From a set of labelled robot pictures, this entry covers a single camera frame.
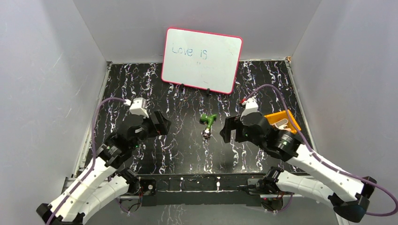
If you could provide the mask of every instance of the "white wall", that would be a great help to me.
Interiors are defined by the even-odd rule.
[[[74,0],[107,61],[163,61],[170,26],[241,36],[241,59],[291,56],[321,0]]]
[[[398,195],[398,2],[323,0],[293,57],[317,150]],[[382,191],[369,211],[394,204]],[[362,225],[397,224],[365,216]]]
[[[106,62],[72,1],[0,1],[0,224],[41,225],[85,138]]]

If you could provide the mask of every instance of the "whiteboard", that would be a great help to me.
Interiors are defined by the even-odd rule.
[[[169,28],[161,78],[169,83],[230,94],[242,43],[240,37]]]

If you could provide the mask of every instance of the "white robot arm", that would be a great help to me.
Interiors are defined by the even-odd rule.
[[[269,156],[296,166],[317,179],[310,180],[280,169],[271,169],[255,188],[248,185],[249,192],[273,190],[297,193],[331,206],[337,214],[352,222],[362,219],[369,205],[369,197],[374,191],[373,186],[342,174],[344,170],[340,167],[311,152],[302,144],[301,137],[285,126],[287,119],[284,119],[285,123],[279,124],[280,127],[271,125],[266,117],[257,112],[255,98],[247,99],[243,105],[245,110],[242,115],[226,118],[220,132],[224,142],[229,143],[231,131],[236,130],[236,142],[252,142]],[[321,162],[336,168],[337,172],[322,164],[314,154],[317,154]]]
[[[116,176],[110,183],[97,189],[131,157],[140,143],[147,138],[166,135],[169,131],[171,122],[160,111],[149,115],[143,98],[133,100],[130,112],[132,114],[124,119],[118,130],[111,133],[93,154],[87,168],[72,185],[50,204],[43,203],[36,209],[46,224],[82,224],[115,197],[126,193],[129,188],[137,188],[139,182],[131,181],[136,180],[135,176],[124,174],[127,177]]]

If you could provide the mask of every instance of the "orange container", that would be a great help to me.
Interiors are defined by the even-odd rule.
[[[288,112],[289,112],[290,117],[293,119],[294,125],[296,125],[297,128],[298,128],[299,130],[301,130],[300,126],[297,124],[297,122],[296,122],[296,120],[294,119],[293,115],[291,114],[290,110],[288,110]],[[280,112],[276,112],[276,113],[273,113],[273,114],[268,114],[268,115],[265,115],[264,117],[267,118],[268,123],[270,123],[270,124],[274,124],[274,123],[276,123],[276,122],[278,122],[278,121],[281,121],[281,120],[283,120],[283,119],[287,119],[287,120],[288,120],[287,127],[291,129],[291,132],[292,132],[292,133],[294,133],[294,134],[297,133],[297,130],[296,130],[296,129],[294,128],[294,126],[290,123],[289,117],[287,117],[287,114],[286,114],[286,111],[285,111],[285,110],[280,111]]]

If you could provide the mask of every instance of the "black marble surface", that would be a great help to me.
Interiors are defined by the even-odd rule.
[[[211,93],[208,97],[204,90],[181,89],[179,85],[163,82],[161,63],[113,64],[103,99],[143,97],[147,99],[149,113],[161,110],[172,121],[168,135],[146,141],[124,166],[139,174],[266,173],[271,166],[300,172],[294,166],[268,157],[251,143],[235,143],[233,138],[231,143],[224,143],[219,135],[225,118],[243,111],[238,106],[239,101],[265,83],[273,84],[283,93],[287,106],[308,137],[287,66],[282,60],[242,61],[233,92],[230,95]],[[257,100],[263,114],[282,110],[281,102],[271,89],[259,91]],[[97,145],[128,113],[128,107],[118,102],[103,107],[95,130]],[[207,142],[201,136],[205,125],[199,123],[203,113],[218,115],[213,124],[213,136]]]

